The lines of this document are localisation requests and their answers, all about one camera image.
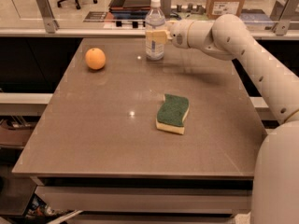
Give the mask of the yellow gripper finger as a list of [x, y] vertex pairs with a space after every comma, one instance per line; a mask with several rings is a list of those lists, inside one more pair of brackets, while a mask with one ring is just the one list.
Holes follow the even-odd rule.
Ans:
[[149, 30], [145, 32], [148, 41], [166, 44], [171, 40], [170, 32], [166, 30]]

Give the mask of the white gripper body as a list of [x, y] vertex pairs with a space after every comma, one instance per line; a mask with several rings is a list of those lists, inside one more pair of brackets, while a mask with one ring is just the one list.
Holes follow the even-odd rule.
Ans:
[[196, 32], [196, 28], [197, 21], [176, 21], [170, 27], [172, 44], [181, 49], [199, 49], [198, 32]]

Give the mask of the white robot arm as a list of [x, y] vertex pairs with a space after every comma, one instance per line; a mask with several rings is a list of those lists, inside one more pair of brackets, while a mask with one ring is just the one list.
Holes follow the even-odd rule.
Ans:
[[279, 126], [258, 152], [250, 224], [299, 224], [299, 78], [263, 48], [237, 16], [214, 21], [170, 21], [147, 29], [148, 41], [170, 41], [221, 59], [237, 59]]

